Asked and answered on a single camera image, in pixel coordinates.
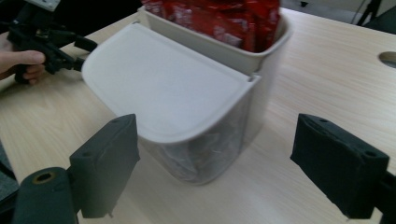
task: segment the table surface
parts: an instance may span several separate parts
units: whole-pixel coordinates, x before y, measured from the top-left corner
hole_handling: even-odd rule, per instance
[[[378,55],[396,51],[396,36],[282,9],[293,24],[264,125],[215,181],[190,186],[170,176],[143,148],[142,160],[113,218],[80,223],[346,223],[347,218],[290,160],[297,116],[328,119],[391,156],[396,174],[396,69]],[[89,38],[101,43],[133,16]],[[64,51],[86,56],[67,46]],[[19,181],[69,156],[115,115],[81,73],[61,71],[35,86],[0,86],[0,138]],[[378,223],[375,210],[368,220]]]

